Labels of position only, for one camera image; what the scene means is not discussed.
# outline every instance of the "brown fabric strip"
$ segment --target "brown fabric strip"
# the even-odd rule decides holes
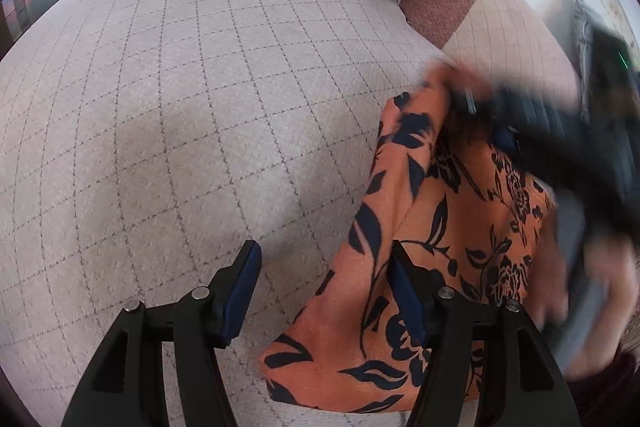
[[[409,26],[442,49],[476,0],[401,0]]]

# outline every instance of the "human hand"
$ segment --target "human hand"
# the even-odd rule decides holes
[[[541,231],[524,303],[539,329],[547,320],[564,320],[568,311],[566,261],[555,242],[553,216],[549,218]],[[612,362],[638,300],[635,249],[628,237],[591,241],[585,247],[585,272],[607,287],[608,299],[584,346],[565,370],[567,380],[590,377]]]

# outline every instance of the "floral fabric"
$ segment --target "floral fabric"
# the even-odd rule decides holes
[[[473,301],[522,300],[552,204],[535,180],[485,140],[443,129],[434,80],[382,112],[369,188],[324,282],[261,355],[270,396],[339,412],[407,410],[429,351],[406,331],[386,279],[391,243]],[[482,344],[467,398],[478,396]]]

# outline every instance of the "metal screw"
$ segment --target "metal screw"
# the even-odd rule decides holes
[[[520,303],[518,301],[514,301],[513,299],[507,299],[505,308],[507,308],[510,312],[518,313],[520,311]]]
[[[456,296],[456,291],[451,286],[441,286],[438,288],[438,297],[441,299],[452,299]]]
[[[207,288],[206,286],[198,286],[191,291],[191,297],[196,299],[196,301],[206,299],[207,297],[209,297],[209,288]]]
[[[126,311],[127,313],[131,313],[134,312],[138,309],[138,307],[140,306],[140,300],[139,299],[127,299],[126,301],[124,301],[124,311]]]

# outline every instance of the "cloth fold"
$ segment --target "cloth fold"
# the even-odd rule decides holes
[[[468,299],[524,299],[550,198],[486,140],[449,136],[448,110],[439,78],[385,105],[348,237],[315,295],[260,356],[274,400],[339,412],[412,408],[429,351],[407,333],[386,279],[394,239]],[[478,343],[468,399],[478,396],[483,357]]]

